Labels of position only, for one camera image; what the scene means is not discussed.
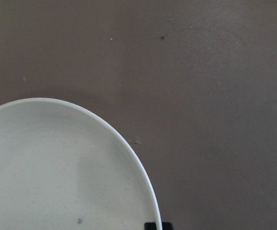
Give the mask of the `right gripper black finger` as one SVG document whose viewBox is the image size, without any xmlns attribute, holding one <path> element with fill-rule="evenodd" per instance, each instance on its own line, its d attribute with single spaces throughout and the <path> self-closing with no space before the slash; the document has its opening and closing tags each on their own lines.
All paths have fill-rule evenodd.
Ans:
<svg viewBox="0 0 277 230">
<path fill-rule="evenodd" d="M 158 230 L 155 222 L 144 223 L 144 230 Z M 170 222 L 162 222 L 162 230 L 173 230 L 173 225 Z"/>
</svg>

